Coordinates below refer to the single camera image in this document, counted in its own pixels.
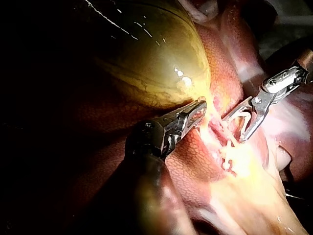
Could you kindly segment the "left arm instrument jaw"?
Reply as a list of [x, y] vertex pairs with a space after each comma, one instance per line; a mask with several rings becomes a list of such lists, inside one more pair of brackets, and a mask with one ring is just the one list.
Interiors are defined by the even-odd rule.
[[197, 127], [205, 116], [204, 109], [187, 109], [184, 111], [184, 113], [186, 114], [186, 121], [184, 126], [185, 130], [190, 130], [194, 127]]
[[204, 116], [207, 109], [207, 103], [204, 100], [193, 101], [182, 107], [180, 111], [180, 116]]

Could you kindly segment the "right arm instrument jaw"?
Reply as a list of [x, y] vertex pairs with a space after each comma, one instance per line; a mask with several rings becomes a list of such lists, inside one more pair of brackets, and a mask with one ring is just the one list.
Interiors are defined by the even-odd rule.
[[237, 117], [241, 117], [244, 113], [249, 113], [253, 111], [253, 106], [251, 105], [252, 96], [249, 96], [241, 103], [239, 103], [235, 108], [233, 108], [224, 118], [223, 121], [231, 122]]
[[240, 143], [244, 143], [250, 139], [250, 137], [261, 126], [267, 114], [268, 114], [268, 108], [264, 110], [250, 111], [250, 119], [248, 122], [244, 123], [241, 129], [240, 138], [239, 138]]

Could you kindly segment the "right arm instrument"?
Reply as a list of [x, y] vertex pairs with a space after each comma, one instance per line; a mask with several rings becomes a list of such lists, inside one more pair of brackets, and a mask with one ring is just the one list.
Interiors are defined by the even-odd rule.
[[260, 84], [259, 92], [251, 100], [255, 111], [266, 110], [271, 104], [276, 104], [301, 85], [311, 84], [313, 73], [300, 65], [292, 66], [278, 74], [266, 78]]

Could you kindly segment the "left arm instrument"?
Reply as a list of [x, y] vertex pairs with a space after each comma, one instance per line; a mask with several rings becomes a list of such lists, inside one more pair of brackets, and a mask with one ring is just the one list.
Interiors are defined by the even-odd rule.
[[126, 139], [125, 157], [152, 154], [164, 160], [185, 136], [188, 118], [189, 114], [180, 110], [138, 122]]

